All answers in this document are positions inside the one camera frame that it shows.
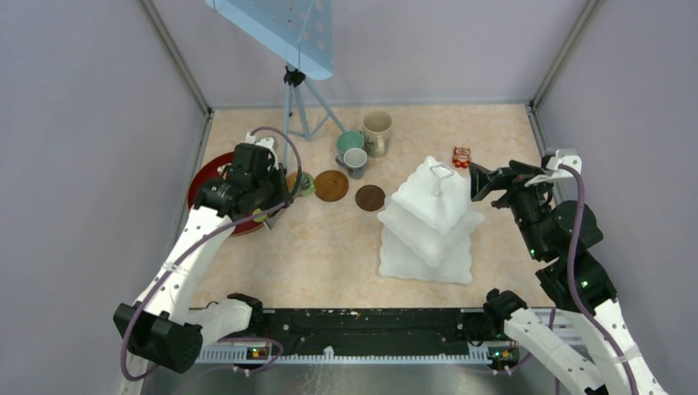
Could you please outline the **clear plastic tongs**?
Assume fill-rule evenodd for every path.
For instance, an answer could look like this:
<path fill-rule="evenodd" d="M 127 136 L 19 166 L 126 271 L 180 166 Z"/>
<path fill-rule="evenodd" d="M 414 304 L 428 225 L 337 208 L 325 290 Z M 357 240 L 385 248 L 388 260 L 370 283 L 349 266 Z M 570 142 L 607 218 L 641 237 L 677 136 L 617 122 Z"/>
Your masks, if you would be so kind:
<path fill-rule="evenodd" d="M 296 190 L 299 188 L 299 186 L 300 186 L 300 177 L 301 177 L 301 176 L 298 176 L 298 178 L 296 179 L 296 184 L 295 184 L 295 189 L 294 189 L 294 191 L 296 191 Z M 295 197 L 295 192 L 292 194 L 292 197 L 293 197 L 293 198 L 299 198 L 299 197 Z M 263 223 L 264 228 L 265 228 L 266 230 L 271 231 L 271 230 L 274 228 L 274 226 L 276 225 L 276 223 L 278 222 L 278 220 L 281 218 L 281 216 L 282 216 L 282 214 L 284 213 L 285 210 L 286 210 L 285 208 L 282 208 L 282 209 L 280 209 L 279 211 L 276 211 L 276 212 L 274 212 L 272 215 L 268 216 L 268 218 L 267 218 L 267 219 L 265 220 L 265 222 Z"/>

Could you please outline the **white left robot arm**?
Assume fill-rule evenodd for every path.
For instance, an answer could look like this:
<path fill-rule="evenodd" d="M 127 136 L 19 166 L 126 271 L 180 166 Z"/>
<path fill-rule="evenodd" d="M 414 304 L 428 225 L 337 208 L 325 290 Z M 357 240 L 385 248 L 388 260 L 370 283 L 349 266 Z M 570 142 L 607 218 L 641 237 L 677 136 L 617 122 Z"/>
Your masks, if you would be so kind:
<path fill-rule="evenodd" d="M 205 346 L 236 332 L 253 340 L 264 319 L 240 298 L 192 309 L 198 286 L 238 225 L 273 215 L 291 198 L 275 142 L 265 137 L 237 145 L 222 173 L 198 189 L 179 238 L 149 286 L 113 320 L 122 337 L 124 381 L 139 382 L 156 367 L 183 373 Z"/>

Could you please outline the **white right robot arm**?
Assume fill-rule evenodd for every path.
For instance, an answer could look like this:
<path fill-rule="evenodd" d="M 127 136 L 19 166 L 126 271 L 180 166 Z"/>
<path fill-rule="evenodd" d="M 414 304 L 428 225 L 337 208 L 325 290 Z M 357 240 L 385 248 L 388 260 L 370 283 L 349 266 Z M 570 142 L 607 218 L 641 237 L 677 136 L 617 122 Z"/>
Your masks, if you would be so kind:
<path fill-rule="evenodd" d="M 528 252 L 544 263 L 541 288 L 584 344 L 577 351 L 556 335 L 513 291 L 491 290 L 482 326 L 535 357 L 573 394 L 661 394 L 663 387 L 626 326 L 617 290 L 590 248 L 603 239 L 585 203 L 581 159 L 546 156 L 539 166 L 512 160 L 489 170 L 471 164 L 471 199 L 493 191 L 497 209 L 509 209 Z"/>

